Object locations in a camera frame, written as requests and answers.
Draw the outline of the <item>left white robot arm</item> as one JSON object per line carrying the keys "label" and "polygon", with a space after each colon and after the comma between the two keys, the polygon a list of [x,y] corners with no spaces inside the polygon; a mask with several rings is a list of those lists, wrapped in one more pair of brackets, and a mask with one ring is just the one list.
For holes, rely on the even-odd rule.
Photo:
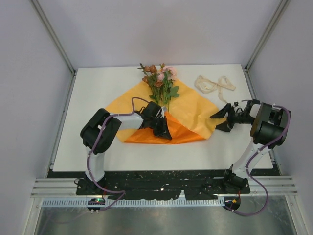
{"label": "left white robot arm", "polygon": [[164,108],[152,101],[139,111],[113,114],[101,108],[92,116],[80,132],[88,151],[85,174],[90,180],[87,188],[92,194],[99,195],[104,191],[104,156],[118,131],[147,128],[156,138],[172,140]]}

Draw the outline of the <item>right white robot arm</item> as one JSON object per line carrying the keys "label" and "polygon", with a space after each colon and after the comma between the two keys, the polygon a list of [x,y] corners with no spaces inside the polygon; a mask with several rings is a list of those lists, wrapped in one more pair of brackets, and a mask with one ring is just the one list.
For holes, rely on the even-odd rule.
{"label": "right white robot arm", "polygon": [[210,119],[225,121],[216,126],[217,130],[230,132],[236,124],[250,124],[251,141],[238,161],[225,171],[221,181],[227,193],[239,187],[237,178],[249,178],[259,160],[276,146],[281,146],[287,137],[291,111],[283,106],[267,104],[256,99],[245,99],[228,103]]}

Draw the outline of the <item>orange wrapping paper sheet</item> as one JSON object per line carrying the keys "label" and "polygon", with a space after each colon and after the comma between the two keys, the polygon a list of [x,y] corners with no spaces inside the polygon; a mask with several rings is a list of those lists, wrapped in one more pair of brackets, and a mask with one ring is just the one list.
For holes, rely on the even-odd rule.
{"label": "orange wrapping paper sheet", "polygon": [[[182,144],[209,139],[216,126],[225,121],[225,118],[210,118],[219,111],[219,108],[179,80],[174,85],[179,86],[179,97],[170,101],[169,112],[165,112],[172,140],[154,137],[150,128],[120,130],[116,137],[124,143],[141,144]],[[105,109],[110,113],[130,113],[132,111],[132,97],[151,101],[149,97],[151,94],[148,85],[139,82],[118,96]]]}

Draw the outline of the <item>fake flower bouquet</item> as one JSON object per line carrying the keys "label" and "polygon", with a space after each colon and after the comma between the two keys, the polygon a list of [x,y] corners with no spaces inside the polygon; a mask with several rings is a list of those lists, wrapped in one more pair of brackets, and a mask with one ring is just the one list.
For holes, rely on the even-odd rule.
{"label": "fake flower bouquet", "polygon": [[144,74],[142,81],[151,89],[150,99],[169,110],[172,99],[179,97],[179,86],[175,85],[176,69],[165,63],[159,67],[140,63],[138,69]]}

